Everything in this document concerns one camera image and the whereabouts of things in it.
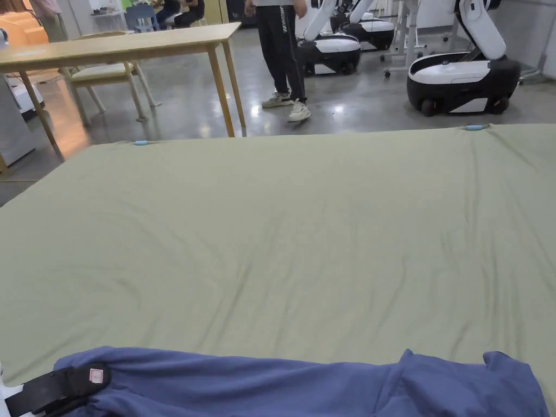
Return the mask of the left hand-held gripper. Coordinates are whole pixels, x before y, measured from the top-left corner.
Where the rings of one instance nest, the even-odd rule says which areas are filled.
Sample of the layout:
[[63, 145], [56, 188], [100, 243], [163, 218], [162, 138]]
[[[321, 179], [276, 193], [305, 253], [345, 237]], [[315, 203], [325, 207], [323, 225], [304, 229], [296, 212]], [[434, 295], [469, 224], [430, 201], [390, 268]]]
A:
[[50, 371], [19, 386], [6, 386], [1, 363], [1, 416], [64, 416], [89, 403], [111, 383], [103, 363]]

